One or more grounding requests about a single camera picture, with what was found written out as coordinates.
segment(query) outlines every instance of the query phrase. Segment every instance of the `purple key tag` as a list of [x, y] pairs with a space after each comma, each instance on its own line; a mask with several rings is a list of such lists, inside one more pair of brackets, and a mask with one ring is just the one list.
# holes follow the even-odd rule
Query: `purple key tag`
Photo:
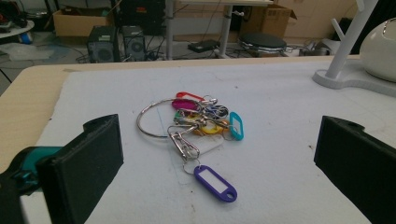
[[235, 112], [230, 113], [230, 132], [236, 141], [241, 141], [244, 138], [244, 125], [241, 117]]
[[236, 189], [210, 167], [199, 165], [195, 167], [194, 175], [205, 188], [221, 201], [232, 203], [236, 200]]

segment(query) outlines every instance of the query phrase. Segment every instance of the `white table surface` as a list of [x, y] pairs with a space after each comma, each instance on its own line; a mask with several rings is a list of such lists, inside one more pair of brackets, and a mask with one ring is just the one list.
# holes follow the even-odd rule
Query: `white table surface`
[[[396, 100], [319, 86], [311, 77], [329, 64], [77, 72], [64, 83], [37, 144], [63, 146], [82, 132], [84, 122], [120, 115], [125, 163], [87, 223], [369, 223], [314, 164], [318, 130], [323, 115], [348, 119], [395, 147]], [[359, 65], [348, 61], [346, 69]], [[137, 130], [141, 109], [178, 91], [210, 94], [242, 117], [244, 140], [226, 141], [200, 158], [235, 186], [234, 203], [219, 202], [185, 174], [170, 141]], [[169, 106], [148, 114], [151, 131], [166, 130]], [[23, 203], [32, 223], [49, 222], [41, 193], [23, 197]]]

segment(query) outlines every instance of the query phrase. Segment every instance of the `metal clip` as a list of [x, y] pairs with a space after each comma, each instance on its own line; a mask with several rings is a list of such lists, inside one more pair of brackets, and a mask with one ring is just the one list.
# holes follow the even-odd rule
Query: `metal clip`
[[198, 101], [199, 110], [203, 110], [208, 106], [212, 106], [218, 103], [218, 99], [212, 98], [210, 100]]
[[224, 105], [212, 105], [204, 108], [203, 113], [212, 119], [226, 119], [229, 112]]
[[[227, 110], [225, 106], [219, 107], [219, 109]], [[189, 109], [179, 109], [177, 113], [181, 117], [174, 118], [174, 122], [176, 124], [184, 124], [184, 125], [198, 125], [198, 128], [205, 127], [208, 122], [212, 122], [215, 125], [220, 126], [221, 128], [228, 129], [229, 124], [223, 120], [219, 120], [219, 117], [213, 117], [213, 114], [207, 114], [205, 111], [196, 111], [196, 110], [189, 110]]]
[[[189, 128], [183, 132], [174, 132], [171, 133], [171, 128]], [[169, 137], [172, 139], [172, 142], [175, 144], [176, 148], [180, 152], [180, 156], [184, 161], [187, 160], [197, 160], [199, 158], [200, 151], [198, 147], [187, 141], [183, 134], [191, 133], [192, 131], [198, 129], [198, 125], [172, 125], [168, 128]]]

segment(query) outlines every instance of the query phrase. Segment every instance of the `table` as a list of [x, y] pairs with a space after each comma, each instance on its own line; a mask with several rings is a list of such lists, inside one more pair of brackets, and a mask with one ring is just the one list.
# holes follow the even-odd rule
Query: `table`
[[238, 60], [188, 60], [156, 63], [96, 63], [40, 65], [23, 70], [0, 97], [0, 173], [25, 147], [34, 146], [50, 119], [62, 85], [75, 71], [137, 69], [149, 67], [210, 66], [227, 64], [329, 61], [332, 57], [265, 58]]
[[[257, 6], [265, 7], [273, 4], [273, 1], [269, 0], [181, 0], [182, 4], [192, 5], [225, 5], [228, 6], [227, 13], [224, 15], [222, 22], [220, 49], [215, 50], [215, 53], [219, 58], [228, 58], [225, 55], [227, 48], [228, 34], [230, 32], [231, 16], [233, 14], [233, 6]], [[172, 60], [173, 50], [173, 8], [174, 0], [166, 0], [165, 18], [166, 18], [166, 60]]]

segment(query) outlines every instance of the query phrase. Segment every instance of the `chair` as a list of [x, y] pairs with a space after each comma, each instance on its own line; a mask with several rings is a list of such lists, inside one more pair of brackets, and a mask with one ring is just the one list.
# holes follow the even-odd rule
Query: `chair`
[[264, 33], [247, 33], [241, 35], [239, 45], [254, 56], [284, 56], [286, 42], [274, 35]]

